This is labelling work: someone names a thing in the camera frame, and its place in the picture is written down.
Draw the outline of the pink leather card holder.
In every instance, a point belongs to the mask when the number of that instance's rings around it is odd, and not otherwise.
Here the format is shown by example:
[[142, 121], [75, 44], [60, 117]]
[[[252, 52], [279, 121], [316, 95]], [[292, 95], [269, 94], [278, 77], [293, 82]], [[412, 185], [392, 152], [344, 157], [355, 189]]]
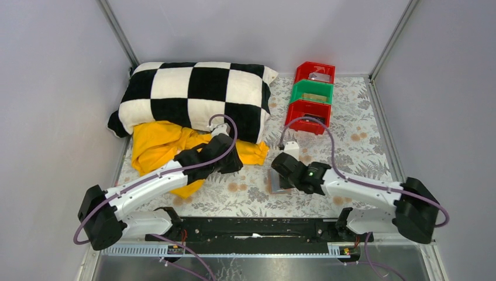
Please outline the pink leather card holder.
[[268, 171], [268, 192], [270, 194], [290, 194], [291, 189], [285, 189], [286, 182], [273, 169]]

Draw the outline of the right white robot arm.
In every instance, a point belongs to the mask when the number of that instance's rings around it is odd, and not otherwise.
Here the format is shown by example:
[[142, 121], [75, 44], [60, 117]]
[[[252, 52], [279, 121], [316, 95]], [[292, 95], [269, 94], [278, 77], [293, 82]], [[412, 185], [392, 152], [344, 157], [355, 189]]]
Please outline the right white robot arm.
[[336, 228], [344, 238], [369, 232], [399, 233], [418, 244], [431, 243], [440, 205], [418, 179], [409, 177], [401, 183], [350, 177], [329, 164], [305, 165], [284, 152], [273, 160], [271, 168], [279, 175], [284, 189], [348, 197], [371, 205], [370, 210], [342, 211]]

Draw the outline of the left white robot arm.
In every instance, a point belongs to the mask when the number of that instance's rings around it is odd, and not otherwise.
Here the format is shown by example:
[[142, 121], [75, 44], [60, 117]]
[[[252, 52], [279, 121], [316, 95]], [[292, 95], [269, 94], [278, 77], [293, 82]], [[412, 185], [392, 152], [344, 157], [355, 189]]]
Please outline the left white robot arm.
[[212, 173], [234, 173], [243, 164], [238, 157], [235, 140], [225, 133], [208, 143], [183, 150], [157, 170], [128, 184], [103, 190], [95, 185], [86, 191], [78, 212], [91, 247], [100, 251], [123, 238], [163, 235], [180, 223], [171, 207], [141, 212], [137, 208], [152, 199], [180, 189]]

